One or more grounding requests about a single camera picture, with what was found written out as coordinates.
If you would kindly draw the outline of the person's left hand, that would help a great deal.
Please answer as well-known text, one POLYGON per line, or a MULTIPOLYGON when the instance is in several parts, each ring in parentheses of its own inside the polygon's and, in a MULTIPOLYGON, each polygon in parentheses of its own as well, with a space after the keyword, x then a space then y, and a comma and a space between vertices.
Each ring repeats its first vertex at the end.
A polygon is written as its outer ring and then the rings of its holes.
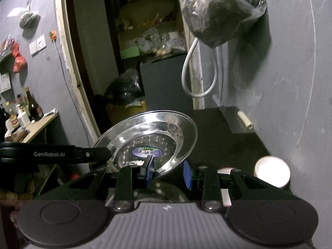
POLYGON ((18 199, 18 195, 13 192, 2 192, 0 194, 1 206, 12 207, 13 211, 10 212, 10 220, 14 227, 17 229, 17 216, 21 207, 24 205, 24 201, 18 199))

